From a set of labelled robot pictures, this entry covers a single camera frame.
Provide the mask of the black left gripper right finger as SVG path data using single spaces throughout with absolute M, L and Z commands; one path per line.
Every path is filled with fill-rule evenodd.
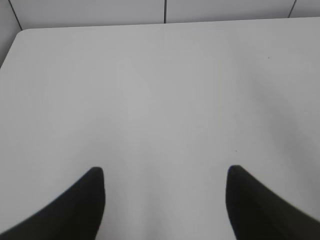
M 240 165 L 229 167 L 226 210 L 238 240 L 318 240 L 320 223 L 279 197 Z

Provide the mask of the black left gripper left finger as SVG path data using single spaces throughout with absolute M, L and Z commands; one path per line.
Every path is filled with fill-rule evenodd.
M 106 205 L 104 172 L 92 167 L 50 204 L 1 233 L 2 240 L 94 240 Z

